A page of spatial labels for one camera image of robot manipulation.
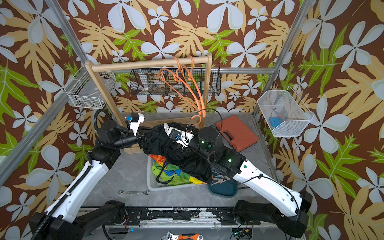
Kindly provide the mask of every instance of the black garment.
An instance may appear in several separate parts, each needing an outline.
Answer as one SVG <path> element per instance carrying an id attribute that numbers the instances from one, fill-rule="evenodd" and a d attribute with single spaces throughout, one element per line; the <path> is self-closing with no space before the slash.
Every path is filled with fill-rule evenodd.
<path id="1" fill-rule="evenodd" d="M 185 131 L 185 128 L 175 122 L 168 123 L 168 126 Z M 211 166 L 206 159 L 195 152 L 184 152 L 179 149 L 179 144 L 165 132 L 164 125 L 153 127 L 153 131 L 158 134 L 148 141 L 148 148 L 143 149 L 145 154 L 164 156 L 170 164 L 178 166 L 181 171 L 208 184 L 212 182 Z"/>

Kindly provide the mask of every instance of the floor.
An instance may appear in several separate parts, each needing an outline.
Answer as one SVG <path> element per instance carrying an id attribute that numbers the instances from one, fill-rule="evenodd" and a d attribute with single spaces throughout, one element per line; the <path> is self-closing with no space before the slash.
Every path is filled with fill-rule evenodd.
<path id="1" fill-rule="evenodd" d="M 223 118 L 232 113 L 223 113 Z M 236 115 L 248 127 L 256 133 L 251 114 L 236 113 Z M 183 113 L 147 113 L 145 121 L 156 119 L 181 118 L 191 116 Z M 209 114 L 206 126 L 215 124 L 220 120 L 218 114 Z M 195 206 L 195 207 L 220 207 L 234 206 L 239 199 L 254 203 L 268 203 L 265 198 L 251 189 L 239 189 L 237 195 L 232 198 L 224 198 L 212 195 L 207 184 L 192 187 L 176 188 L 172 190 L 151 191 L 148 196 L 142 194 L 118 194 L 118 190 L 147 190 L 147 156 L 144 153 L 126 155 L 121 151 L 111 170 L 96 184 L 93 191 L 85 200 L 83 206 L 102 206 L 113 199 L 125 203 L 126 206 Z M 241 152 L 248 160 L 264 173 L 271 175 L 267 160 L 260 142 L 248 147 Z"/>

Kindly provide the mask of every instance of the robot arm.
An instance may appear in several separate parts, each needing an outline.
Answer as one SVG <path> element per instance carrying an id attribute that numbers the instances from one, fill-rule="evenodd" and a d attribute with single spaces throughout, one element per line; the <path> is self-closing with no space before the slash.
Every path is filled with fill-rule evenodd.
<path id="1" fill-rule="evenodd" d="M 102 208 L 84 216 L 76 215 L 96 183 L 114 165 L 120 156 L 120 149 L 136 143 L 140 148 L 146 148 L 149 139 L 156 136 L 151 133 L 151 128 L 139 127 L 139 123 L 144 120 L 143 116 L 133 115 L 131 123 L 128 123 L 132 132 L 113 120 L 102 123 L 98 129 L 99 138 L 95 142 L 95 148 L 90 152 L 90 159 L 78 177 L 45 213 L 35 213 L 31 218 L 30 226 L 34 232 L 32 239 L 37 239 L 38 236 L 41 239 L 81 239 L 85 233 L 102 224 L 110 221 L 121 223 L 124 220 L 125 205 L 117 201 L 109 201 Z M 180 144 L 183 151 L 195 152 L 207 159 L 215 171 L 244 183 L 271 202 L 268 206 L 252 205 L 248 202 L 237 204 L 235 209 L 242 212 L 239 219 L 252 221 L 256 217 L 276 223 L 292 236 L 300 237 L 304 233 L 308 222 L 306 213 L 312 201 L 310 194 L 302 195 L 274 181 L 243 155 L 225 147 L 214 128 L 205 127 L 199 130 L 192 126 L 181 126 L 186 131 L 169 127 L 166 123 L 164 130 L 171 139 Z M 245 217 L 252 212 L 255 215 Z"/>

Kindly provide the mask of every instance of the wall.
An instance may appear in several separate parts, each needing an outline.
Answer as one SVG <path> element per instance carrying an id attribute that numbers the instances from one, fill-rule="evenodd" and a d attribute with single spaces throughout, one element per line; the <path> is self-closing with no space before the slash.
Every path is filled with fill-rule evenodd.
<path id="1" fill-rule="evenodd" d="M 212 52 L 216 66 L 273 66 L 301 1 L 123 2 L 60 1 L 94 63 L 201 56 Z M 233 12 L 231 16 L 226 8 Z M 131 94 L 127 76 L 118 76 L 121 87 L 114 91 L 122 111 L 191 111 L 183 99 L 174 95 Z M 252 112 L 266 79 L 262 75 L 225 74 L 221 93 L 210 98 L 210 107 L 219 111 Z"/>
<path id="2" fill-rule="evenodd" d="M 4 0 L 0 8 L 0 161 L 4 161 L 80 63 L 43 0 Z M 29 218 L 57 199 L 82 168 L 84 151 L 94 141 L 91 118 L 92 110 L 67 104 L 0 187 L 0 239 L 31 238 Z"/>
<path id="3" fill-rule="evenodd" d="M 272 137 L 262 121 L 280 179 L 313 194 L 307 239 L 384 238 L 383 8 L 320 0 L 273 86 L 315 113 L 299 137 Z"/>

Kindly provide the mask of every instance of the hanging wire basket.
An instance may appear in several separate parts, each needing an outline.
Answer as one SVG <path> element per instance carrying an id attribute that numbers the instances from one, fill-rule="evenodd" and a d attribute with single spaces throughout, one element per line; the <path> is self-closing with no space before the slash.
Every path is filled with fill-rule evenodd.
<path id="1" fill-rule="evenodd" d="M 314 117 L 297 93 L 291 87 L 289 90 L 293 93 L 288 90 L 266 91 L 257 100 L 274 137 L 298 137 Z"/>
<path id="2" fill-rule="evenodd" d="M 132 69 L 129 74 L 130 82 L 128 83 L 133 95 L 177 95 L 177 93 L 168 86 L 160 77 L 158 73 L 162 68 L 140 68 Z M 168 70 L 176 73 L 177 68 L 167 68 Z M 191 87 L 194 94 L 197 94 L 197 88 L 191 79 L 188 79 L 188 73 L 185 69 L 184 76 L 187 79 L 187 83 Z M 182 95 L 191 95 L 187 87 L 182 82 L 174 80 L 172 73 L 168 71 L 162 71 L 165 80 L 174 87 Z M 178 76 L 184 79 L 181 71 L 178 71 Z M 205 68 L 194 68 L 192 70 L 192 76 L 195 79 L 198 88 L 201 93 L 204 91 L 204 79 Z M 221 73 L 220 68 L 212 69 L 209 81 L 209 95 L 218 96 L 221 91 Z"/>
<path id="3" fill-rule="evenodd" d="M 115 88 L 116 78 L 113 72 L 100 72 L 101 79 L 110 93 Z M 87 70 L 80 71 L 75 77 L 75 85 L 67 92 L 75 107 L 103 108 L 106 101 Z"/>

